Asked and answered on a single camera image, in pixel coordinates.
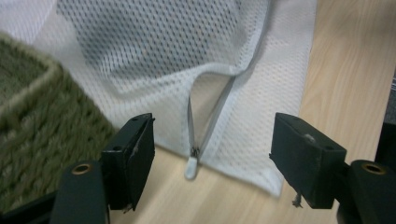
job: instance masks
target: zipper pull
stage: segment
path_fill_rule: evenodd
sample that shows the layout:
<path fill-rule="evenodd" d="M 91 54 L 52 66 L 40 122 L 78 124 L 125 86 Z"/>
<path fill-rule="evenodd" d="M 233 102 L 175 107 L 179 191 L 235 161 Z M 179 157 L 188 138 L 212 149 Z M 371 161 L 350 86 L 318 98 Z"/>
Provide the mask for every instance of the zipper pull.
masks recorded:
<path fill-rule="evenodd" d="M 197 175 L 199 148 L 192 148 L 191 155 L 187 161 L 184 177 L 188 180 L 193 180 Z"/>

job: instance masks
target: mesh bag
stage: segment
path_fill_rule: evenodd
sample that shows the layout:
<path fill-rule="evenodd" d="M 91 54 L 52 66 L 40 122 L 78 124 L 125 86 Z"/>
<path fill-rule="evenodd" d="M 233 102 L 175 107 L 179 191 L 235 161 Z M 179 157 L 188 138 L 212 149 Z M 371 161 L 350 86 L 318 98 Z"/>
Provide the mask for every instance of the mesh bag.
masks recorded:
<path fill-rule="evenodd" d="M 99 159 L 114 133 L 59 64 L 0 33 L 0 211 L 55 191 L 66 166 Z"/>
<path fill-rule="evenodd" d="M 274 117 L 298 113 L 316 2 L 6 1 L 0 29 L 61 61 L 114 125 L 151 112 L 156 144 L 278 195 Z"/>

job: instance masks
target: tabletop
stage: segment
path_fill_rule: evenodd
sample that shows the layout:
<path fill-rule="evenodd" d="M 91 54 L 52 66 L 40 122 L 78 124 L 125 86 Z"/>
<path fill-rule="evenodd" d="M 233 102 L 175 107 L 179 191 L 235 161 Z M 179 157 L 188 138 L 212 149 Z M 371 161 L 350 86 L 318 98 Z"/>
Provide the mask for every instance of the tabletop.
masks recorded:
<path fill-rule="evenodd" d="M 396 66 L 396 1 L 318 0 L 314 42 L 299 117 L 346 148 L 346 162 L 373 160 Z M 336 223 L 336 209 L 291 205 L 200 167 L 183 177 L 186 159 L 157 147 L 135 212 L 110 212 L 112 223 Z"/>

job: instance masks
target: green woven basket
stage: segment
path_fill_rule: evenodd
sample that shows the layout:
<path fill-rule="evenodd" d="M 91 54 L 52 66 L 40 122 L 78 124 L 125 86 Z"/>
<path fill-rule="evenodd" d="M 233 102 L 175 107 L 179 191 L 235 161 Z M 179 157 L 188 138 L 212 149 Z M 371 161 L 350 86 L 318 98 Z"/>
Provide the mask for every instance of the green woven basket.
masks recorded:
<path fill-rule="evenodd" d="M 0 33 L 0 211 L 57 189 L 63 169 L 98 159 L 115 133 L 62 67 Z"/>

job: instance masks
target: white mesh laundry bag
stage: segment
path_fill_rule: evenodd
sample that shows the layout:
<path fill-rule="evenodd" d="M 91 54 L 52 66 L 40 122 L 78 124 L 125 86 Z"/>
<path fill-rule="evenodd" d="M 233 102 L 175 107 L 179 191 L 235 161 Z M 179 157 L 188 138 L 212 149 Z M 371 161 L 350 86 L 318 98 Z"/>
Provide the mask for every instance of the white mesh laundry bag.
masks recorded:
<path fill-rule="evenodd" d="M 316 0 L 3 0 L 0 30 L 58 59 L 118 127 L 280 193 L 275 112 L 296 115 Z"/>

